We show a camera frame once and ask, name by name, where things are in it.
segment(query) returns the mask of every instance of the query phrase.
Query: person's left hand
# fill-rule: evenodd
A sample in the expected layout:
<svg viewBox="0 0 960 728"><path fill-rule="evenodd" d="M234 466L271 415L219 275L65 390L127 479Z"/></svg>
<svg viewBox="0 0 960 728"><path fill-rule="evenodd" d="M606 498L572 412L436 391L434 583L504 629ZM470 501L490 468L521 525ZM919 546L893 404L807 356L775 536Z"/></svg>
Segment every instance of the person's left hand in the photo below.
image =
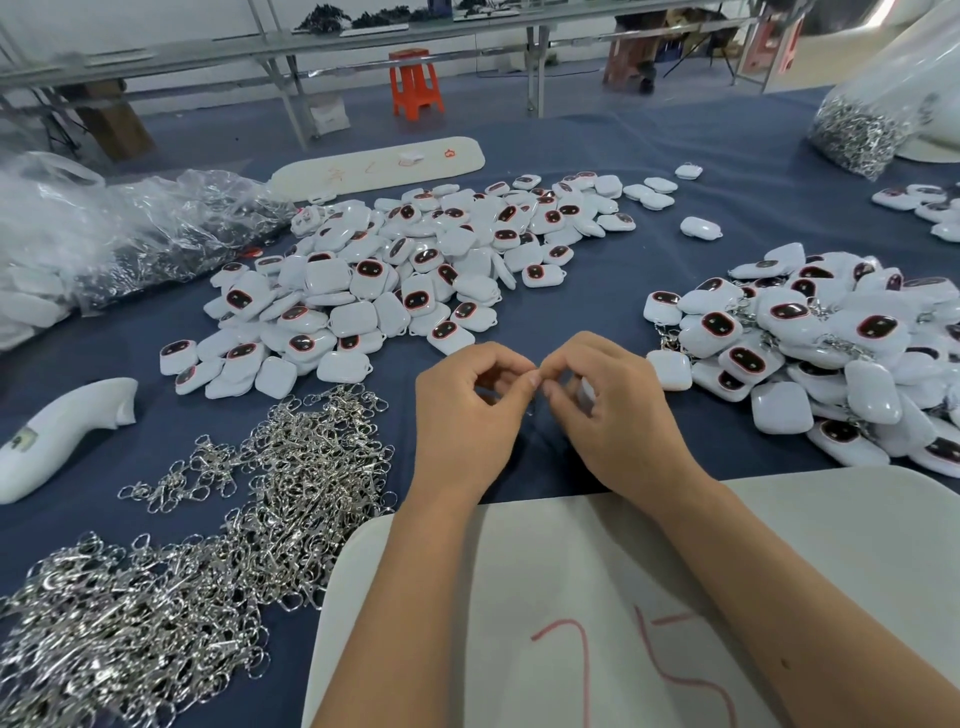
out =
<svg viewBox="0 0 960 728"><path fill-rule="evenodd" d="M418 376L411 494L453 489L476 505L506 466L538 386L536 365L494 342L461 349ZM477 387L500 399L481 397Z"/></svg>

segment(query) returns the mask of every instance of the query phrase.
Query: metal table frame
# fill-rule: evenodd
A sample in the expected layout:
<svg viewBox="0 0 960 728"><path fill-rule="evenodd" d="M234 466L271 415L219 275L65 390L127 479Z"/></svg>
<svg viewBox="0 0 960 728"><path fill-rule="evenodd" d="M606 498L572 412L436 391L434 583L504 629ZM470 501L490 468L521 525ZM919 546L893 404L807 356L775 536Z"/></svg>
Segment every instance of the metal table frame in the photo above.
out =
<svg viewBox="0 0 960 728"><path fill-rule="evenodd" d="M424 43L442 38L473 36L482 33L524 28L526 42L513 45L497 46L493 48L475 48L465 51L439 53L419 58L419 62L452 61L463 58L479 58L498 56L510 53L523 53L526 60L527 73L527 109L531 114L543 117L544 111L544 67L547 54L551 48L566 45L589 45L592 43L618 42L629 38L675 35L679 33L709 33L725 28L748 28L748 43L744 45L740 65L746 56L746 48L756 31L756 24L765 17L765 3L752 3L751 12L745 17L729 20L713 20L703 23L692 23L673 27L657 28L647 31L628 31L607 33L598 36L581 36L551 40L551 29L558 23L571 20L584 20L595 17L607 17L630 12L651 12L669 10L672 8L689 7L689 0L584 0L584 2L553 2L552 0L522 0L522 7L517 15L490 17L483 20L454 22L452 20L438 20L429 23L414 23L409 30L398 33L386 33L369 36L314 36L305 33L296 33L280 28L273 0L268 0L270 12L276 30L268 31L256 9L253 0L247 0L250 12L256 23L257 33L248 36L233 36L202 41L184 41L165 43L150 48L131 51L130 60L112 62L112 57L122 56L125 52L110 52L98 56L84 57L84 65L59 67L50 63L31 61L18 47L6 29L0 24L0 38L2 38L11 53L5 54L15 62L13 68L0 71L0 115L10 118L18 128L33 137L29 126L24 123L24 117L49 115L51 112L66 115L69 109L77 107L98 108L113 106L118 103L129 103L151 98L168 98L184 94L199 92L216 92L234 90L236 88L270 85L276 86L277 92L290 118L291 126L297 136L301 148L307 148L307 132L312 126L307 96L303 91L302 81L325 75L345 75L364 70L389 68L403 65L408 61L369 61L348 65L320 68L312 71L300 71L297 63L297 54L356 50L361 48L382 48L398 43ZM800 18L791 18L791 23L799 22ZM278 59L283 58L287 64L287 71L281 69ZM58 86L85 84L96 81L128 79L144 76L154 76L165 73L175 73L183 70L205 68L235 61L254 61L260 65L265 76L240 79L237 81L217 82L187 86L172 86L149 91L133 91L109 99L82 100L67 102L60 98L54 90ZM762 83L763 89L770 79L770 73L777 68L777 62L771 66ZM743 78L740 66L733 79ZM48 103L35 106L15 108L4 94L15 89L40 89Z"/></svg>

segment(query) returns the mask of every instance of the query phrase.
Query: pile of metal clasps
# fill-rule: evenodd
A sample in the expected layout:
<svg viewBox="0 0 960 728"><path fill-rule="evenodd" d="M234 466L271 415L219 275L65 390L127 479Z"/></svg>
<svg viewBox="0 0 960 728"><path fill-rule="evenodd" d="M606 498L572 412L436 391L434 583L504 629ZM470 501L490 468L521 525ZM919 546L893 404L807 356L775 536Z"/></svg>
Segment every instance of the pile of metal clasps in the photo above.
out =
<svg viewBox="0 0 960 728"><path fill-rule="evenodd" d="M122 494L170 510L204 488L223 493L239 467L251 497L219 535L153 546L143 534L123 548L91 533L36 563L0 598L0 619L16 619L0 648L0 725L159 728L222 692L236 669L262 675L260 607L320 609L349 535L393 510L393 448L373 439L371 422L386 406L360 385L286 400L236 451L198 441L208 468L194 457L171 469L196 471L202 485L170 480L153 500L142 483Z"/></svg>

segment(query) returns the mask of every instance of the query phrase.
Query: person's right hand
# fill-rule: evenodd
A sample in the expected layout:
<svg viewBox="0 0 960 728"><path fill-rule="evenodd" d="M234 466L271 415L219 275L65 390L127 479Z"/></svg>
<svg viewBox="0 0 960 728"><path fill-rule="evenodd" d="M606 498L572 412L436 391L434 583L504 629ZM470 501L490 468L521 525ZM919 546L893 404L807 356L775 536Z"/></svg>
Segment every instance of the person's right hand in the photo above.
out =
<svg viewBox="0 0 960 728"><path fill-rule="evenodd" d="M573 377L564 387L558 379L567 370ZM707 477L642 356L581 331L543 360L540 374L550 409L590 472L655 520ZM596 394L589 415L577 405L581 378Z"/></svg>

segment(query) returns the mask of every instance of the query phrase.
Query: forearm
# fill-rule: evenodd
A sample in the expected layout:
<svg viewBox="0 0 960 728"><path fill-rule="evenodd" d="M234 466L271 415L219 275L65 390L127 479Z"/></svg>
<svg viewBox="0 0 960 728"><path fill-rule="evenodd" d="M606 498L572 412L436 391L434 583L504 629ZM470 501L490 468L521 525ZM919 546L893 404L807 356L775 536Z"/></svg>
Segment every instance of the forearm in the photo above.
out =
<svg viewBox="0 0 960 728"><path fill-rule="evenodd" d="M960 691L770 530L695 478L658 518L798 728L955 726Z"/></svg>
<svg viewBox="0 0 960 728"><path fill-rule="evenodd" d="M454 589L472 510L416 485L383 557L313 728L445 728Z"/></svg>

